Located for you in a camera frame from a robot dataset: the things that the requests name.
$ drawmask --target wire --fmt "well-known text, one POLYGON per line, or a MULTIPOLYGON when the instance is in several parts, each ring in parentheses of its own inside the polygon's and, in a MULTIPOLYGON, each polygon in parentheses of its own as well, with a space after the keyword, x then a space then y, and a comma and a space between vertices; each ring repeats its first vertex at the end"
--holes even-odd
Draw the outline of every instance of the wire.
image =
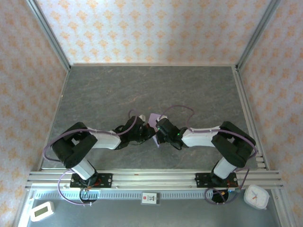
POLYGON ((234 186, 236 186, 236 187, 239 187, 236 183, 230 182, 229 180, 227 180, 227 184, 228 184, 228 187, 229 187, 229 188, 232 188, 231 185, 234 185, 234 186))
POLYGON ((80 192, 79 192, 79 199, 81 202, 83 202, 84 204, 89 204, 90 206, 97 200, 90 200, 90 199, 87 199, 87 200, 84 200, 82 197, 81 197, 81 194, 83 192, 83 190, 85 189, 88 189, 88 188, 81 188, 80 192))
MULTIPOLYGON (((250 169, 247 168, 247 167, 245 167, 245 168, 241 168, 241 169, 236 169, 236 170, 234 171, 234 172, 236 173, 236 172, 241 171, 241 170, 244 170, 244 169, 247 169, 247 172, 246 172, 246 174, 245 174, 245 176, 244 176, 244 178, 243 178, 243 181, 242 181, 241 186, 239 186, 239 189, 240 189, 240 190, 242 190, 242 188, 243 188, 243 186, 244 186, 244 182, 245 182, 245 180, 246 180, 246 178, 247 178, 247 175, 248 175, 250 169)), ((212 205, 225 205, 225 204, 228 204, 228 203, 233 202, 233 201, 239 196, 239 193, 237 193, 231 200, 225 201, 224 197, 221 195, 224 202, 223 202, 223 203, 215 203, 215 202, 211 202, 211 201, 208 200, 207 197, 206 197, 206 194, 207 194, 207 192, 208 192, 209 190, 216 191, 216 192, 218 192, 218 193, 220 193, 220 194, 221 194, 221 192, 219 192, 219 191, 218 191, 217 189, 215 189, 215 188, 208 188, 208 189, 205 190, 205 192, 204 192, 205 200, 206 200, 206 202, 208 202, 209 204, 212 204, 212 205)))
MULTIPOLYGON (((222 130, 222 129, 214 129, 214 130, 197 130, 197 131, 193 131, 193 130, 189 127, 188 122, 189 122, 189 120, 192 118, 192 116, 195 115, 195 111, 194 111, 192 108, 188 107, 188 106, 185 106, 185 105, 172 105, 171 107, 167 108, 167 109, 162 113, 162 115, 160 116, 159 119, 161 119, 161 117, 162 117, 168 110, 170 110, 170 109, 172 109, 172 108, 174 108, 174 107, 183 107, 183 108, 186 108, 186 109, 188 109, 188 110, 190 110, 190 111, 192 112, 192 114, 188 117, 188 119, 187 119, 187 121, 186 121, 186 127, 187 127, 187 129, 188 129, 189 131, 191 131, 191 132, 193 132, 193 133, 224 132, 224 133, 227 133, 227 134, 236 136, 236 137, 238 137, 238 138, 244 140, 245 142, 247 142, 249 145, 252 146, 252 148, 253 148, 253 150, 254 150, 254 153, 253 153, 248 159, 253 158, 253 157, 255 157, 255 156, 257 155, 258 149, 255 147, 255 145, 253 145, 253 143, 250 142, 247 138, 245 138, 245 137, 243 137, 243 136, 241 136, 241 135, 239 135, 239 134, 237 134, 237 133, 235 133, 235 132, 227 131, 227 130, 222 130)), ((234 172, 238 172, 238 171, 244 170, 244 169, 247 169, 247 172, 246 172, 246 174, 245 174, 245 176, 244 176, 244 178, 243 178, 243 182, 242 182, 241 186, 239 186, 239 189, 240 189, 240 190, 242 189, 242 187, 243 187, 243 185, 244 185, 244 182, 245 182, 245 180, 246 180, 246 177, 247 177, 247 175, 248 175, 250 169, 249 169, 249 168, 241 168, 241 169, 236 169, 236 170, 234 171, 234 172)), ((224 199, 223 195, 221 194, 221 192, 219 192, 219 191, 218 191, 217 189, 215 189, 215 188, 208 188, 208 189, 206 189, 206 191, 204 192, 204 196, 205 196, 205 200, 206 200, 208 203, 210 203, 210 204, 220 204, 220 205, 224 205, 224 204, 233 202, 233 201, 239 196, 239 193, 237 193, 230 201, 225 201, 225 199, 224 199), (219 194, 221 195, 221 197, 222 197, 222 199, 223 199, 224 202, 223 202, 223 203, 213 203, 213 202, 210 202, 210 201, 206 198, 206 194, 207 194, 207 192, 208 192, 209 190, 213 190, 213 191, 216 191, 217 193, 219 193, 219 194)))
POLYGON ((143 142, 138 143, 138 144, 133 144, 133 143, 130 143, 130 145, 138 146, 138 145, 141 145, 141 144, 145 143, 146 141, 147 141, 147 140, 144 140, 143 142))
POLYGON ((70 202, 71 204, 74 204, 74 205, 81 205, 81 206, 85 206, 85 205, 88 205, 88 204, 91 205, 91 203, 85 204, 85 203, 83 203, 83 202, 82 202, 82 203, 79 203, 79 202, 71 201, 71 200, 67 199, 67 198, 63 195, 63 193, 61 192, 61 190, 60 190, 60 182, 61 182, 61 179, 62 179, 62 177, 63 177, 65 174, 71 173, 71 172, 72 172, 71 170, 67 170, 67 171, 65 171, 65 172, 60 176, 59 181, 58 181, 58 193, 61 195, 61 197, 62 197, 64 200, 70 202))
POLYGON ((43 148, 43 152, 42 152, 42 155, 43 155, 43 158, 45 158, 46 160, 49 160, 49 161, 54 161, 54 162, 61 162, 60 160, 58 159, 53 159, 53 158, 50 158, 46 155, 46 151, 47 149, 49 149, 55 142, 57 142, 58 140, 62 139, 63 137, 67 136, 67 135, 70 135, 70 134, 74 134, 74 133, 77 133, 77 132, 84 132, 84 131, 88 131, 88 132, 93 132, 93 133, 103 133, 103 134, 109 134, 109 135, 116 135, 116 136, 120 136, 120 135, 123 135, 127 132, 129 132, 133 126, 135 125, 136 121, 137 121, 137 115, 138 115, 138 112, 134 109, 130 110, 128 112, 128 116, 130 116, 130 113, 134 111, 136 113, 135 115, 135 119, 134 119, 134 122, 133 124, 128 128, 126 129, 125 131, 123 132, 120 132, 120 133, 112 133, 112 132, 109 132, 109 131, 103 131, 103 130, 96 130, 96 129, 74 129, 74 130, 71 130, 71 131, 67 131, 63 134, 61 134, 60 136, 56 137, 55 139, 51 140, 46 146, 45 148, 43 148))
POLYGON ((237 134, 237 133, 235 133, 235 132, 227 131, 227 130, 222 130, 222 129, 213 129, 213 130, 208 129, 208 130, 196 130, 196 131, 193 131, 193 130, 189 127, 188 122, 189 122, 189 120, 192 118, 192 116, 195 115, 195 111, 194 111, 192 108, 188 107, 188 106, 185 106, 185 105, 172 105, 171 107, 167 108, 167 109, 162 113, 162 115, 160 116, 159 119, 161 119, 161 117, 162 117, 168 110, 170 110, 170 109, 172 109, 172 108, 174 108, 174 107, 183 107, 183 108, 186 108, 186 109, 188 109, 188 110, 190 110, 190 111, 192 112, 192 114, 188 117, 188 119, 187 119, 187 121, 186 121, 186 127, 188 128, 189 131, 191 131, 191 132, 193 132, 193 133, 224 132, 224 133, 227 133, 227 134, 236 136, 236 137, 238 137, 238 138, 244 140, 245 142, 247 142, 249 145, 252 146, 252 148, 253 148, 253 150, 254 150, 254 153, 253 153, 248 159, 251 159, 251 158, 253 158, 253 157, 255 157, 255 156, 257 155, 258 149, 256 148, 256 146, 253 145, 253 143, 250 142, 247 138, 245 138, 245 137, 243 137, 243 136, 241 136, 241 135, 239 135, 239 134, 237 134))

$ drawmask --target white digital timer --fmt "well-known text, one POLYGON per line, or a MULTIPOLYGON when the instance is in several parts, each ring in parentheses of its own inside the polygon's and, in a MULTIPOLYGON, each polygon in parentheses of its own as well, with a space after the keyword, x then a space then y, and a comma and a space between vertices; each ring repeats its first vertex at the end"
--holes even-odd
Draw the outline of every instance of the white digital timer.
POLYGON ((259 210, 266 209, 268 200, 268 192, 265 189, 254 184, 250 185, 244 193, 244 201, 248 205, 259 210))
POLYGON ((31 221, 40 221, 54 213, 53 202, 45 202, 30 211, 31 221))

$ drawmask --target clock hand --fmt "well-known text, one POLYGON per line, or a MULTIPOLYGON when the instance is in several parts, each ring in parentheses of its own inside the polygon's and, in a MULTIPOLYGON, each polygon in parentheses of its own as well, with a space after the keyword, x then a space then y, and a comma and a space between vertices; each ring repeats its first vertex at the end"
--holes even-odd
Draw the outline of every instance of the clock hand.
POLYGON ((257 194, 255 194, 255 192, 253 190, 251 190, 251 191, 252 191, 252 193, 254 193, 255 196, 257 196, 257 194))

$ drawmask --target small label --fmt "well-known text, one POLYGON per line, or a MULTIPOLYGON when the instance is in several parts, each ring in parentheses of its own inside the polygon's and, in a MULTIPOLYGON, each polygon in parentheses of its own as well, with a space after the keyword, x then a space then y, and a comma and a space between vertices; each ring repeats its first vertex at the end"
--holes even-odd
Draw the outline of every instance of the small label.
POLYGON ((160 204, 159 193, 142 193, 142 204, 160 204))

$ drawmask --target purple object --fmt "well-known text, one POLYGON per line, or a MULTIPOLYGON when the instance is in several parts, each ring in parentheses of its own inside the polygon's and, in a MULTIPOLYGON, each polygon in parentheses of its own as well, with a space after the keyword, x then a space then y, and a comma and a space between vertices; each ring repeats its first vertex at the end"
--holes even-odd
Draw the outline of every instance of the purple object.
MULTIPOLYGON (((160 116, 161 116, 161 114, 151 113, 150 118, 148 119, 148 124, 149 124, 151 127, 153 127, 153 128, 155 129, 156 132, 158 131, 158 129, 157 129, 157 127, 156 127, 156 124, 157 124, 156 120, 157 120, 160 116)), ((152 139, 153 139, 153 141, 155 142, 155 144, 157 145, 157 147, 159 148, 159 147, 160 147, 160 144, 158 144, 158 142, 157 142, 157 136, 154 135, 154 136, 152 137, 152 139)))

